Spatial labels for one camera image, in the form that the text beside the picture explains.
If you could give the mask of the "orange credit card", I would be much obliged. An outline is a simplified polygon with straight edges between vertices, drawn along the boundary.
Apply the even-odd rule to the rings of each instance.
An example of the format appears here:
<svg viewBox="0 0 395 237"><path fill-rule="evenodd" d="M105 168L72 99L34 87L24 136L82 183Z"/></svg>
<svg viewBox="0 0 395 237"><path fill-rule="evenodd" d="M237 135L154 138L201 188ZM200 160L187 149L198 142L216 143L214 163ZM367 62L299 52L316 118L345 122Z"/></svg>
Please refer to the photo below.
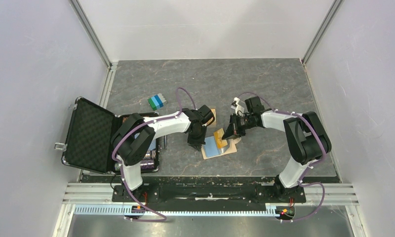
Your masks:
<svg viewBox="0 0 395 237"><path fill-rule="evenodd" d="M230 147L230 143L228 140L222 140L222 136L224 135L224 130L220 128L217 131L215 131L213 135L217 149L221 153L224 153Z"/></svg>

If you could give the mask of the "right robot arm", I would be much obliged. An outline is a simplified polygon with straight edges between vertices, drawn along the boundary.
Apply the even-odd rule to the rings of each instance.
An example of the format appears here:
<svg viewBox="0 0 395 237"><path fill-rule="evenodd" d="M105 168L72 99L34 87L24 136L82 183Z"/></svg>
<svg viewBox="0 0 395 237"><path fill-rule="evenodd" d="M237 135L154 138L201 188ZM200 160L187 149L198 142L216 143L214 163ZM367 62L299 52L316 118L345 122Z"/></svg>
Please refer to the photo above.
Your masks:
<svg viewBox="0 0 395 237"><path fill-rule="evenodd" d="M223 139L245 136L246 130L270 128L285 133L290 159L285 169L275 178L273 194L279 201L287 201L293 191L302 184L307 169L322 161L331 151L332 145L317 113L309 111L303 114L262 110L230 116L230 124Z"/></svg>

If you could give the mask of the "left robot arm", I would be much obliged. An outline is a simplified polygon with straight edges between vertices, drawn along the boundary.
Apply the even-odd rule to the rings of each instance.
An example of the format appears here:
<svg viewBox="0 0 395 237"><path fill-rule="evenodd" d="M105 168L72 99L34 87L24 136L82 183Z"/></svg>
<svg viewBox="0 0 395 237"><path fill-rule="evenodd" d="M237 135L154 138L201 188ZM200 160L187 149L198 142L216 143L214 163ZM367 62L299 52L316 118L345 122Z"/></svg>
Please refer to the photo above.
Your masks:
<svg viewBox="0 0 395 237"><path fill-rule="evenodd" d="M143 196L140 162L155 139L185 133L187 144L199 151L205 145L207 125L214 119L207 106L198 110L185 108L158 117L143 117L138 113L129 115L111 138L112 159L120 167L125 196L131 201L138 201Z"/></svg>

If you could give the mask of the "beige leather card holder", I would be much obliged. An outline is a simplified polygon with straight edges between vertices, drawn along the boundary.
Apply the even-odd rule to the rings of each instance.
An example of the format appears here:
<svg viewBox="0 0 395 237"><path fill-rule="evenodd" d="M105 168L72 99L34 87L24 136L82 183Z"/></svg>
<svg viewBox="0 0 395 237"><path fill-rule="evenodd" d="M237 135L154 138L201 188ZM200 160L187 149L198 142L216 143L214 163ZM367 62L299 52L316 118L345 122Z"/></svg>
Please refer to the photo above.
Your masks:
<svg viewBox="0 0 395 237"><path fill-rule="evenodd" d="M205 144L202 146L201 152L203 159L220 157L237 152L236 145L241 138L222 140L224 130L218 129L212 136L205 138Z"/></svg>

